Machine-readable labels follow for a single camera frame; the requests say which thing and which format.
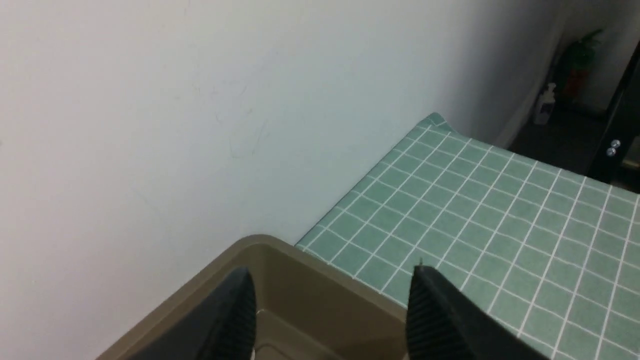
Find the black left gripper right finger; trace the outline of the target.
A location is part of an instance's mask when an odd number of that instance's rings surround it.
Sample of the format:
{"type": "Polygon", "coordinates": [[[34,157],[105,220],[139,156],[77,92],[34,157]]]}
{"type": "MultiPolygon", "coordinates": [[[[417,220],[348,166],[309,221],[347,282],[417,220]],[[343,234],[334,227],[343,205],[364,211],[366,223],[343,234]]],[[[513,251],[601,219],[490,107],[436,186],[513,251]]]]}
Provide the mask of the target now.
{"type": "Polygon", "coordinates": [[[467,298],[438,269],[416,265],[406,312],[409,360],[545,360],[467,298]]]}

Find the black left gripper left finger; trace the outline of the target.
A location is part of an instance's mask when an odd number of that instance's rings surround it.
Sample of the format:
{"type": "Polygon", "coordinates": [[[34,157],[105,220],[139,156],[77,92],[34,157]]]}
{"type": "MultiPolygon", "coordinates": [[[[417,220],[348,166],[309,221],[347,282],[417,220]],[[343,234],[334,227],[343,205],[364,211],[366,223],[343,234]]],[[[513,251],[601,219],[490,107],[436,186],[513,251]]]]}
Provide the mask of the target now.
{"type": "Polygon", "coordinates": [[[248,268],[234,268],[208,296],[131,360],[251,360],[258,300],[248,268]]]}

